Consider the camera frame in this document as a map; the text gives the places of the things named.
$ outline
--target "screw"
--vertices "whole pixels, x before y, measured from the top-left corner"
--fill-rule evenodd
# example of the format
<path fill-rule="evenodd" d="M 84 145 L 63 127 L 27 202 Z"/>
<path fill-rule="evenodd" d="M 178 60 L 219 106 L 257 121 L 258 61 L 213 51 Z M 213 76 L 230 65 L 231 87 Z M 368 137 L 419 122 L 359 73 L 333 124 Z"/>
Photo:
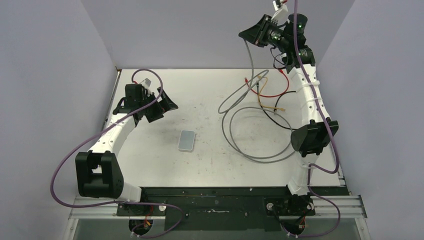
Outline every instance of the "screw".
<path fill-rule="evenodd" d="M 272 202 L 270 202 L 266 205 L 266 209 L 268 209 L 269 211 L 272 211 L 273 207 L 274 207 L 274 204 Z"/>

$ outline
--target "white wall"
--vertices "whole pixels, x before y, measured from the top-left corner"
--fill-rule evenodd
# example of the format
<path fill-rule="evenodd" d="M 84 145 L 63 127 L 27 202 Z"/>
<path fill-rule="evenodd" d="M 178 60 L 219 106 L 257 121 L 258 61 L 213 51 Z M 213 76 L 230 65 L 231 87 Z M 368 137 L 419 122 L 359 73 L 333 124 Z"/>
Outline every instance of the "white wall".
<path fill-rule="evenodd" d="M 118 68 L 250 68 L 240 31 L 273 15 L 272 0 L 82 0 Z M 319 62 L 354 0 L 302 0 L 305 35 Z M 257 68 L 269 47 L 252 47 Z"/>
<path fill-rule="evenodd" d="M 375 240 L 423 239 L 424 2 L 356 0 L 318 66 Z"/>
<path fill-rule="evenodd" d="M 79 0 L 0 1 L 0 239 L 58 240 L 70 209 L 50 178 L 102 126 L 116 70 Z M 56 191 L 77 193 L 71 159 Z"/>

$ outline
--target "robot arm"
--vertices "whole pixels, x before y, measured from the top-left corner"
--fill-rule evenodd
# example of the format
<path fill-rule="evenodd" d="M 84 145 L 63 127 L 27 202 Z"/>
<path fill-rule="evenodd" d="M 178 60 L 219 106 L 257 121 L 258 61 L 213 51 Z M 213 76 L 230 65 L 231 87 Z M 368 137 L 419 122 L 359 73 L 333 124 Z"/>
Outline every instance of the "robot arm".
<path fill-rule="evenodd" d="M 296 154 L 297 163 L 288 189 L 294 196 L 309 197 L 308 189 L 308 166 L 315 163 L 330 142 L 327 129 L 323 119 L 318 112 L 316 98 L 312 92 L 312 87 L 317 93 L 318 103 L 334 135 L 339 129 L 337 121 L 331 121 L 329 114 L 324 108 L 324 103 L 319 90 L 320 82 L 317 80 L 315 58 L 312 50 L 305 45 L 306 38 L 304 30 L 308 18 L 302 14 L 297 14 L 296 32 L 294 32 L 294 15 L 288 16 L 284 29 L 280 29 L 274 21 L 274 17 L 264 15 L 262 19 L 253 27 L 238 34 L 245 41 L 258 47 L 272 45 L 283 53 L 282 61 L 286 65 L 288 77 L 291 79 L 296 90 L 302 112 L 302 127 L 291 133 L 291 145 Z M 297 38 L 299 55 L 311 83 L 308 83 L 304 72 L 298 62 L 294 38 Z"/>
<path fill-rule="evenodd" d="M 272 4 L 274 5 L 275 13 L 272 16 L 272 22 L 276 25 L 279 24 L 280 20 L 285 21 L 289 16 L 289 9 L 286 5 L 287 0 L 274 0 Z"/>
<path fill-rule="evenodd" d="M 124 141 L 143 116 L 146 116 L 147 121 L 151 123 L 163 118 L 165 112 L 178 109 L 178 106 L 163 91 L 160 102 L 117 123 L 128 113 L 155 99 L 155 94 L 149 90 L 149 86 L 150 80 L 148 79 L 140 84 L 127 84 L 125 97 L 119 101 L 109 121 L 108 126 L 115 125 L 115 127 L 103 134 L 87 152 L 80 152 L 76 155 L 76 178 L 78 192 L 81 196 L 111 198 L 128 202 L 141 201 L 142 189 L 124 181 L 117 155 Z M 101 167 L 101 172 L 93 172 L 98 167 Z"/>

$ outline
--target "yellow cable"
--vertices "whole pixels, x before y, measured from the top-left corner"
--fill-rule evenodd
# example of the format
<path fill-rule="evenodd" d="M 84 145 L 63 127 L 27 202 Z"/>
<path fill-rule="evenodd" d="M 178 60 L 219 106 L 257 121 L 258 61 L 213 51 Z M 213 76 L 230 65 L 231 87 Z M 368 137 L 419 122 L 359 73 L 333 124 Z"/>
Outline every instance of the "yellow cable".
<path fill-rule="evenodd" d="M 261 93 L 262 93 L 262 90 L 264 89 L 265 85 L 267 85 L 267 83 L 268 83 L 268 77 L 266 77 L 266 76 L 264 76 L 264 77 L 257 76 L 257 77 L 261 80 L 265 79 L 265 83 L 260 88 L 260 91 L 257 92 L 257 102 L 259 103 L 259 105 L 262 106 L 263 108 L 266 108 L 266 109 L 276 109 L 276 110 L 281 110 L 281 111 L 285 112 L 286 110 L 282 107 L 265 106 L 261 103 Z"/>

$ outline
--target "white table surface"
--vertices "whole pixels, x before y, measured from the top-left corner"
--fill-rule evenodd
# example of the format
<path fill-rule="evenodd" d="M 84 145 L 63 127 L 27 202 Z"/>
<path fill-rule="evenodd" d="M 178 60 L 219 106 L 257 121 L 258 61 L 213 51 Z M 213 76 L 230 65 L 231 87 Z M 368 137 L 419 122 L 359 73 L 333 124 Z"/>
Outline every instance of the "white table surface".
<path fill-rule="evenodd" d="M 125 96 L 125 85 L 131 83 L 135 69 L 123 69 L 111 108 Z M 128 136 L 117 159 L 126 182 L 140 187 L 281 187 L 288 184 L 296 166 L 295 156 L 282 162 L 259 164 L 244 158 L 225 141 L 221 131 L 223 115 L 220 103 L 251 75 L 249 69 L 158 69 L 164 90 L 179 109 L 164 118 L 148 123 L 145 118 Z M 277 70 L 270 70 L 269 81 L 262 94 L 275 95 L 286 89 L 287 82 Z M 151 90 L 159 82 L 149 72 L 139 72 L 137 82 L 151 80 Z M 277 98 L 262 98 L 274 105 Z M 257 96 L 249 93 L 235 109 L 258 107 Z M 300 104 L 295 93 L 284 95 L 280 113 L 298 128 L 301 123 Z M 225 119 L 228 130 L 230 115 Z M 193 152 L 178 150 L 182 130 L 196 132 Z M 245 110 L 233 121 L 233 133 L 240 148 L 256 156 L 270 156 L 281 151 L 290 140 L 290 131 L 269 120 L 262 111 Z M 292 147 L 284 154 L 291 153 Z M 316 162 L 334 169 L 334 158 L 327 147 Z M 314 186 L 339 186 L 337 174 L 314 170 Z"/>

